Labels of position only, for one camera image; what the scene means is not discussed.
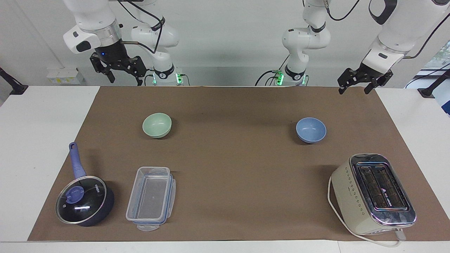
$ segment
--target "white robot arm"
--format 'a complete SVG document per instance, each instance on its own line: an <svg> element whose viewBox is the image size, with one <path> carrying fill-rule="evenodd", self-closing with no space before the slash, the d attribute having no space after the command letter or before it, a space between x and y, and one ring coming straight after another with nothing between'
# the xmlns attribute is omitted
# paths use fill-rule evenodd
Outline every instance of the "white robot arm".
<svg viewBox="0 0 450 253"><path fill-rule="evenodd" d="M383 1L381 14L374 14L374 6ZM355 71L347 68L338 78L339 93L361 82L369 83L364 90L366 94L377 86L384 86L393 75L391 67L441 19L449 3L450 0L371 0L369 12L382 25L382 30L360 67Z"/></svg>
<svg viewBox="0 0 450 253"><path fill-rule="evenodd" d="M176 67L172 63L171 56L166 50L166 48L178 45L178 31L166 24L166 20L157 6L157 0L144 0L142 2L136 2L136 4L157 16L161 20L164 27L161 32L160 23L158 20L138 11L137 18L141 20L143 24L133 27L131 30L131 38L134 41L139 41L151 48L156 46L159 33L162 33L157 51L155 53L145 49L153 61L153 69L155 71L154 83L158 83L159 85L161 83L179 83L179 71L177 71Z"/></svg>
<svg viewBox="0 0 450 253"><path fill-rule="evenodd" d="M75 17L76 26L64 34L64 41L68 48L75 54L95 49L91 55L91 63L98 73L106 75L113 83L115 77L111 70L122 70L136 78L138 86L142 84L147 72L142 59L139 56L130 58L120 32L121 25L118 24L114 12L111 10L108 0L63 0L67 8ZM138 12L139 20L144 24L133 28L132 38L155 48L158 35L161 31L160 42L157 50L149 51L153 60L153 69L161 82L179 83L175 67L171 62L166 47L178 44L178 33L165 24L164 17L156 8L157 0L120 0L135 2L142 9L153 13L159 20Z"/></svg>
<svg viewBox="0 0 450 253"><path fill-rule="evenodd" d="M283 70L283 83L298 85L305 75L309 56L304 49L321 49L330 43L331 35L325 26L327 10L323 0L306 0L303 19L306 28L293 28L284 32L283 45L289 51L289 59Z"/></svg>

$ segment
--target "black cable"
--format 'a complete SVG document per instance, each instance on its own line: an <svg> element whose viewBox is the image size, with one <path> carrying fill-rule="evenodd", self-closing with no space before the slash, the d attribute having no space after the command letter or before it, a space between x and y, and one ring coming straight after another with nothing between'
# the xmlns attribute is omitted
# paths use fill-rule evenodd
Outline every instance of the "black cable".
<svg viewBox="0 0 450 253"><path fill-rule="evenodd" d="M133 14L131 14L131 12L123 5L123 3L120 0L117 0L117 2L119 2L120 5L126 10L126 12L128 12L128 14L131 15L134 19L136 19L139 22L142 22L139 19L137 19L137 17L135 17Z"/></svg>
<svg viewBox="0 0 450 253"><path fill-rule="evenodd" d="M145 83L147 80L147 77L152 77L152 76L153 76L153 74L149 74L144 77L144 86L147 86L147 84Z"/></svg>
<svg viewBox="0 0 450 253"><path fill-rule="evenodd" d="M191 82L189 82L189 76L186 74L181 74L181 77L186 77L188 79L188 85L191 86Z"/></svg>
<svg viewBox="0 0 450 253"><path fill-rule="evenodd" d="M259 81L261 80L261 78L262 78L263 76L265 76L265 75L267 75L267 74L269 74L269 73L272 73L272 71L269 70L269 71L264 72L264 73L258 78L258 80L256 81L255 86L258 85Z"/></svg>
<svg viewBox="0 0 450 253"><path fill-rule="evenodd" d="M270 79L272 79L272 81L273 81L273 79L275 79L275 78L276 78L276 77L269 77L269 78L266 80L264 86L267 86L267 82L268 82Z"/></svg>
<svg viewBox="0 0 450 253"><path fill-rule="evenodd" d="M284 63L288 60L288 58L289 58L289 55L286 57L286 59L284 59L283 63L280 65L280 67L278 68L278 70L280 70L280 69L283 67ZM272 86L272 82L273 82L273 81L274 81L274 79L272 79L272 80L270 81L269 86Z"/></svg>
<svg viewBox="0 0 450 253"><path fill-rule="evenodd" d="M431 39L433 34L448 19L449 16L450 16L450 13L447 14L447 16L436 26L436 28L434 28L434 30L431 32L430 36L428 36L427 40L425 41L425 43L423 44L423 46L420 48L419 52L417 52L417 54L415 56L405 56L405 57L403 57L403 59L414 59L414 58L416 58L422 52L423 48L427 45L428 41Z"/></svg>
<svg viewBox="0 0 450 253"><path fill-rule="evenodd" d="M446 69L443 69L443 68L445 68L445 67L447 67L447 66L449 66L449 65L450 65L450 63L447 64L447 65L445 65L445 66L443 66L443 67L441 67L441 68L438 69L438 70L435 70L435 71L433 71L433 72L431 72L431 73L429 73L429 74L426 74L425 76L417 77L416 79L410 81L410 82L405 86L405 89L408 88L408 85L410 85L410 84L411 84L412 82L414 82L415 80L419 80L419 79L421 79L421 78L427 77L427 76L429 76L429 75L431 75L431 74L434 74L434 73L436 73L436 72L438 72L438 71L441 71L441 70L447 71Z"/></svg>
<svg viewBox="0 0 450 253"><path fill-rule="evenodd" d="M123 45L140 45L140 46L146 48L148 51L152 52L152 54L155 53L149 47L147 47L146 45L140 43L139 41L121 41L120 43L123 44Z"/></svg>
<svg viewBox="0 0 450 253"><path fill-rule="evenodd" d="M330 18L331 18L332 20L334 20L334 21L341 21L341 20L344 20L345 18L348 17L348 15L350 15L350 13L351 13L351 12L353 11L353 9L358 5L359 2L360 2L360 0L357 0L356 3L353 5L353 7L350 9L350 11L349 11L343 18L334 18L333 16L331 16L330 8L329 8L329 7L326 7L328 16L330 16Z"/></svg>
<svg viewBox="0 0 450 253"><path fill-rule="evenodd" d="M158 48L159 40L160 40L161 34L162 34L162 26L163 26L162 21L161 21L157 16L155 16L155 15L151 14L150 12L144 10L143 8L139 7L137 4L131 2L130 0L125 0L125 1L127 1L130 5L136 7L137 9L139 9L140 11L142 11L143 13L145 13L145 14L147 14L147 15L150 15L150 16L153 17L154 19L158 20L158 23L159 23L160 28L159 28L158 39L156 40L156 44L155 44L155 49L154 49L154 50L151 50L151 49L150 49L149 47L147 47L146 45L141 44L141 43L138 42L138 45L141 45L141 46L145 47L145 48L146 48L148 51L150 51L152 54L156 53L156 49Z"/></svg>

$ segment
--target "blue handle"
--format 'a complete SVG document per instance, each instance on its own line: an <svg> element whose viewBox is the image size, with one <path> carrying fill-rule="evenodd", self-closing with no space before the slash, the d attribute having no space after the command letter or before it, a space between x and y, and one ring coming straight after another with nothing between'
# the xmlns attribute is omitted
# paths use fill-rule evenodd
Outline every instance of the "blue handle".
<svg viewBox="0 0 450 253"><path fill-rule="evenodd" d="M69 154L75 178L86 176L86 172L81 165L80 155L78 154L78 146L75 142L69 144Z"/></svg>

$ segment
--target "table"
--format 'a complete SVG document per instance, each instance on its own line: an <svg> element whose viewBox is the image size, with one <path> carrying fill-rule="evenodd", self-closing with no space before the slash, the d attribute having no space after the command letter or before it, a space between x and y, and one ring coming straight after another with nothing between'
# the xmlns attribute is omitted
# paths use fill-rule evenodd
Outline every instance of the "table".
<svg viewBox="0 0 450 253"><path fill-rule="evenodd" d="M0 107L0 252L444 252L447 242L387 249L327 240L227 242L26 242L99 87L31 86ZM377 89L405 143L450 217L450 118L416 90Z"/></svg>

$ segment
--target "plastic food container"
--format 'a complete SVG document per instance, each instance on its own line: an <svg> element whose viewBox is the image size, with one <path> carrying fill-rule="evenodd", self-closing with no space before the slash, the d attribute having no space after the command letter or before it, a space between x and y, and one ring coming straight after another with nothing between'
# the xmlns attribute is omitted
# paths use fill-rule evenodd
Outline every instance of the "plastic food container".
<svg viewBox="0 0 450 253"><path fill-rule="evenodd" d="M164 224L175 201L175 179L166 167L141 167L136 173L126 219L141 231Z"/></svg>

